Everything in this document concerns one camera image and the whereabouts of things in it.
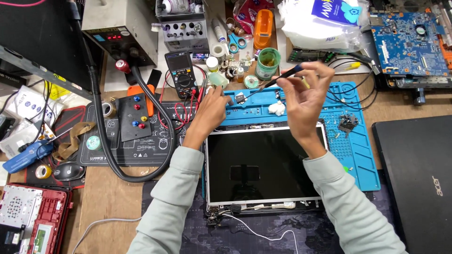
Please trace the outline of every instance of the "cotton ball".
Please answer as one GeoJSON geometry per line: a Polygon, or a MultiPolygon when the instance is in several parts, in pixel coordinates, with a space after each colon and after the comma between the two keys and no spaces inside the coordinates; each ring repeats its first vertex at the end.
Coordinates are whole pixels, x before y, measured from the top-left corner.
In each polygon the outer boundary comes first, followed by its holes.
{"type": "Polygon", "coordinates": [[[284,114],[284,110],[286,109],[286,106],[279,100],[276,103],[271,104],[268,107],[268,112],[270,114],[276,114],[277,116],[281,116],[284,114]]]}

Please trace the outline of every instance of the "light gray sleeve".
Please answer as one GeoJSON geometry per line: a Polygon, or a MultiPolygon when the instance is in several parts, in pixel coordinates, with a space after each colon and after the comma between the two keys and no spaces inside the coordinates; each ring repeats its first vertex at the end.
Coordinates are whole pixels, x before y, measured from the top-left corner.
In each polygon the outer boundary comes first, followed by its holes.
{"type": "Polygon", "coordinates": [[[128,254],[178,254],[185,217],[204,163],[200,151],[180,146],[151,192],[154,198],[138,224],[128,254]]]}
{"type": "Polygon", "coordinates": [[[406,254],[393,226],[355,185],[333,154],[303,160],[346,254],[406,254]]]}

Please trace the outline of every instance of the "orange tape dispenser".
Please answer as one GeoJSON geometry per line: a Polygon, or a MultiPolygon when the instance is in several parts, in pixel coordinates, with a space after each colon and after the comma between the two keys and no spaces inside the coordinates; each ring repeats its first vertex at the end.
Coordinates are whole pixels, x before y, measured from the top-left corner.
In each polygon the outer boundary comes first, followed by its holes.
{"type": "Polygon", "coordinates": [[[262,9],[257,13],[254,24],[254,47],[264,49],[270,46],[272,36],[273,13],[268,9],[262,9]]]}

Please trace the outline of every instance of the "red knob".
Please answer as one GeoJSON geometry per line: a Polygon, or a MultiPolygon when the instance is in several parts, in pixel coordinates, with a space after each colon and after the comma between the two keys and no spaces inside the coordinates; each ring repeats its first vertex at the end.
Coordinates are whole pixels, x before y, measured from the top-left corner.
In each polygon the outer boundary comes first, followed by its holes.
{"type": "Polygon", "coordinates": [[[116,69],[122,72],[130,73],[129,64],[124,59],[119,59],[118,61],[116,61],[114,66],[116,67],[116,69]]]}

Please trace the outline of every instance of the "digital multimeter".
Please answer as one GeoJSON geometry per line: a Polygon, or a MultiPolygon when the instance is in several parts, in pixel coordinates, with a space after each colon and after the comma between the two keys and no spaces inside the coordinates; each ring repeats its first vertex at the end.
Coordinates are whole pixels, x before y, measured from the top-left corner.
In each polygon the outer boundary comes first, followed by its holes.
{"type": "Polygon", "coordinates": [[[188,51],[177,51],[165,54],[166,64],[173,77],[174,85],[177,90],[177,96],[185,99],[186,96],[190,98],[189,93],[195,96],[199,95],[198,86],[196,85],[195,74],[193,73],[193,64],[190,60],[190,53],[188,51]]]}

